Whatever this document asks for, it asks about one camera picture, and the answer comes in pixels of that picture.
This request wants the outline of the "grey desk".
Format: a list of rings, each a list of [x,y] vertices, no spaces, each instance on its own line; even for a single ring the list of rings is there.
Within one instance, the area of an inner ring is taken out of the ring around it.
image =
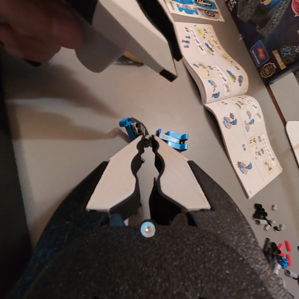
[[[247,200],[228,161],[215,118],[204,109],[195,83],[182,62],[176,62],[178,78],[170,83],[147,66],[111,65],[93,74],[77,60],[73,50],[61,48],[53,59],[32,67],[2,51],[4,84],[14,153],[20,178],[31,243],[54,210],[103,160],[127,145],[117,122],[126,115],[145,122],[153,132],[158,126],[186,130],[190,134],[187,158],[199,165],[224,188],[245,219],[224,225],[214,212],[207,219],[196,214],[200,228],[184,234],[180,228],[158,235],[155,246],[137,238],[136,227],[99,228],[90,237],[71,241],[61,257],[70,262],[87,261],[83,272],[50,263],[46,272],[59,285],[37,290],[38,298],[62,297],[61,287],[76,275],[67,298],[87,295],[91,274],[99,277],[92,291],[98,298],[198,298],[199,287],[209,287],[217,298],[266,298],[266,284],[257,278],[276,275],[265,264],[260,247],[266,237],[277,243],[285,239],[293,249],[293,271],[298,273],[298,168],[282,122],[266,88],[261,83],[237,28],[223,1],[217,1],[225,24],[215,24],[220,41],[236,56],[253,82],[249,94],[262,106],[271,144],[283,167],[280,174],[252,200]],[[283,232],[264,232],[252,218],[260,203],[268,218],[285,226]]]

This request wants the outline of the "open instruction booklet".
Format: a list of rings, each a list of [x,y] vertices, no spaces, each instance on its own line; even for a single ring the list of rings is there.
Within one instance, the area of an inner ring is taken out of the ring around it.
[[[231,165],[251,199],[281,172],[258,101],[245,93],[249,78],[210,24],[175,22],[182,61],[216,118]]]

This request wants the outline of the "blue yellow brick vehicle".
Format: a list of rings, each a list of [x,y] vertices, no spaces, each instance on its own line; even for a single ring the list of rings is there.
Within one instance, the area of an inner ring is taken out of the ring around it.
[[[144,63],[129,52],[125,52],[121,57],[113,62],[114,65],[120,66],[144,66]]]

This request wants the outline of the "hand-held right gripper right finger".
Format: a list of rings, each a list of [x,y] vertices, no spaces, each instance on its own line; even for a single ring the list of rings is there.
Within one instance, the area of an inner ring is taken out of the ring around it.
[[[154,165],[158,171],[157,188],[161,196],[184,211],[210,210],[189,160],[159,137],[152,135]]]

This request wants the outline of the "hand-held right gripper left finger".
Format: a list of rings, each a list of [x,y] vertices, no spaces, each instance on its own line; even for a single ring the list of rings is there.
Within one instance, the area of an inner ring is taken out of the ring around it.
[[[139,136],[113,155],[87,203],[87,211],[115,213],[137,189],[137,170],[132,170],[134,158],[140,158],[144,137]]]

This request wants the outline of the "dark blue toy kit box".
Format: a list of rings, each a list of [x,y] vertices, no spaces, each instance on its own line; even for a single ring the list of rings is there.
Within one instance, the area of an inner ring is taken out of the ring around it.
[[[298,0],[224,2],[264,84],[298,70]]]

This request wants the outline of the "person's left hand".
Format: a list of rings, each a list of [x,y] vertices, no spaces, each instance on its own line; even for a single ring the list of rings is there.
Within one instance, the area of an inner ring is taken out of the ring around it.
[[[0,41],[9,54],[32,62],[48,62],[62,47],[83,42],[81,23],[61,1],[1,0]]]

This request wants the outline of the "pile of small brick parts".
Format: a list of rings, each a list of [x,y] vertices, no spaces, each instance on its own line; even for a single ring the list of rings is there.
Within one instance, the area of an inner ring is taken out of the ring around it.
[[[283,232],[285,226],[283,224],[276,225],[274,220],[268,218],[268,213],[260,203],[254,204],[253,220],[257,225],[263,226],[264,232],[269,232],[271,229],[274,232]],[[284,275],[297,283],[299,282],[298,273],[292,271],[292,258],[290,253],[292,247],[289,241],[285,240],[283,243],[276,243],[271,241],[269,237],[265,238],[262,248],[264,256],[269,263],[274,274],[279,278],[281,284],[284,280],[280,277],[281,271]]]

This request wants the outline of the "white stand base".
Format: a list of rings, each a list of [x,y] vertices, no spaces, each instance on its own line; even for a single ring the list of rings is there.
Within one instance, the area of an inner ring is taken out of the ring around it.
[[[299,166],[299,122],[288,121],[286,123],[286,133],[293,151],[293,155]]]

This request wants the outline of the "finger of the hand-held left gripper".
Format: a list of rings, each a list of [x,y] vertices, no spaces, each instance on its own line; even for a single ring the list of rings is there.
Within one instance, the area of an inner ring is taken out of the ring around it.
[[[121,54],[129,52],[170,82],[177,78],[174,61],[182,54],[165,1],[97,1],[93,25]]]

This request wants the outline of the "blue sticker sheet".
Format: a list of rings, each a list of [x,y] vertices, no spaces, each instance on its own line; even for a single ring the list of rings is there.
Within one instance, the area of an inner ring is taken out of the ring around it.
[[[165,0],[170,13],[224,22],[215,0]]]

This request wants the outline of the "blue beams black axle assembly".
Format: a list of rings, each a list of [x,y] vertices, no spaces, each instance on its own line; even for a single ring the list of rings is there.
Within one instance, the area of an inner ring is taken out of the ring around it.
[[[168,131],[165,134],[162,133],[161,129],[157,130],[156,135],[162,139],[170,147],[174,148],[177,151],[186,151],[188,145],[185,143],[189,139],[188,134],[178,134],[175,132]]]

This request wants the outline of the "blue grey brick assembly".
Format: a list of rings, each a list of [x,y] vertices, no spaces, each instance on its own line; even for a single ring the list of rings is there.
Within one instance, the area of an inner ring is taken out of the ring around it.
[[[135,140],[139,136],[144,136],[144,147],[152,147],[151,136],[145,125],[135,118],[124,118],[119,121],[119,126],[124,127],[129,139]]]

